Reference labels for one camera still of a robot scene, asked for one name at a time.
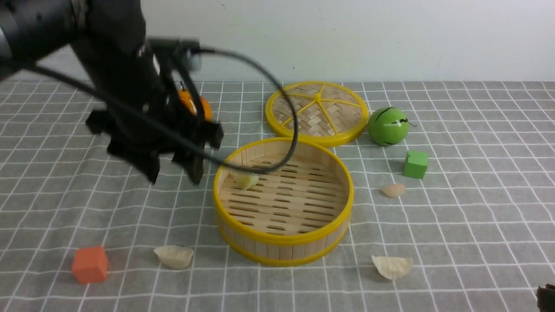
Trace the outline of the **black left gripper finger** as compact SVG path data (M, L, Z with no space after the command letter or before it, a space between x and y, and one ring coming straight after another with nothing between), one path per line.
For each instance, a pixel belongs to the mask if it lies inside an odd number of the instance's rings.
M193 185L200 185L204 175L204 157L193 152L184 156L184 169Z
M160 172L160 155L158 153L131 152L129 162L141 171L151 184L155 184Z

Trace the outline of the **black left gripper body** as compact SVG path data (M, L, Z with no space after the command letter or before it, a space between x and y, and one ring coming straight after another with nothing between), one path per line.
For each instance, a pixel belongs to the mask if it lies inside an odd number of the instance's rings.
M206 146L220 148L223 128L206 120L189 71L160 65L147 38L132 38L129 50L120 43L94 37L72 44L95 89L103 93L107 108L93 110L86 125L94 134L111 137L109 154L126 162L131 152L172 154L173 162L184 167L186 153L196 154L192 146L202 152ZM196 115L179 98L180 81L192 96Z

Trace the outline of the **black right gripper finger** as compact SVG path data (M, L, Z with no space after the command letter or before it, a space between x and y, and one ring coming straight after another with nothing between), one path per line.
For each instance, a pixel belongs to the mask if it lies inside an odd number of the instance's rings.
M540 312L555 312L555 286L539 286L536 290L536 300Z

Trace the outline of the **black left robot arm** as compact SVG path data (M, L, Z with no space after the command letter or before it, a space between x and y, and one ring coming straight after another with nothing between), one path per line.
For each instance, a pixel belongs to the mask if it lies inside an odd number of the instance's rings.
M180 96L172 72L190 79L190 59L199 42L147 37L139 0L3 0L1 2L1 79L70 46L96 91L121 101L128 109L107 103L95 109L85 124L95 135L107 134L107 152L128 162L155 183L160 156L172 154L194 185L204 175L204 156L176 143L150 122L151 118L204 150L219 148L222 127L212 122L202 105Z

